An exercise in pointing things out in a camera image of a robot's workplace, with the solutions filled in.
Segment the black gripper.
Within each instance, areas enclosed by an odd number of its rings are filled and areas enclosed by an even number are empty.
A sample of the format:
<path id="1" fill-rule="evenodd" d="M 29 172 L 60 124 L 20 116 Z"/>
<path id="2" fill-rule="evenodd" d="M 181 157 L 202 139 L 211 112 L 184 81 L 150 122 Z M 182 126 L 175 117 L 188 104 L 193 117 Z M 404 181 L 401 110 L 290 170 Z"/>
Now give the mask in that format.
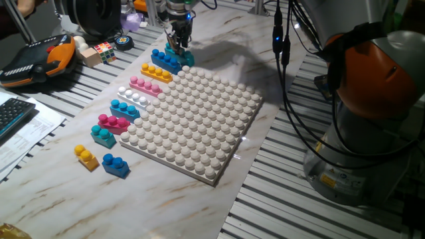
<path id="1" fill-rule="evenodd" d="M 172 30 L 171 32 L 165 30 L 167 41 L 173 52 L 181 55 L 181 47 L 188 48 L 191 41 L 194 14 L 189 11 L 168 13 L 168 17 Z"/>

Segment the bare person hand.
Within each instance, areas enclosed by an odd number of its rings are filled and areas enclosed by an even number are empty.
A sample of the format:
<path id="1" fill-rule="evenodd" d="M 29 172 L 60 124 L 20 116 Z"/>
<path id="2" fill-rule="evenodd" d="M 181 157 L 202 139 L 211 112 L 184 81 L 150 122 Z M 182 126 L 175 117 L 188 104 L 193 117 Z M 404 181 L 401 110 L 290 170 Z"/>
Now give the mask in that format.
<path id="1" fill-rule="evenodd" d="M 42 3 L 47 3 L 45 0 L 18 0 L 17 8 L 24 17 L 28 17 Z"/>

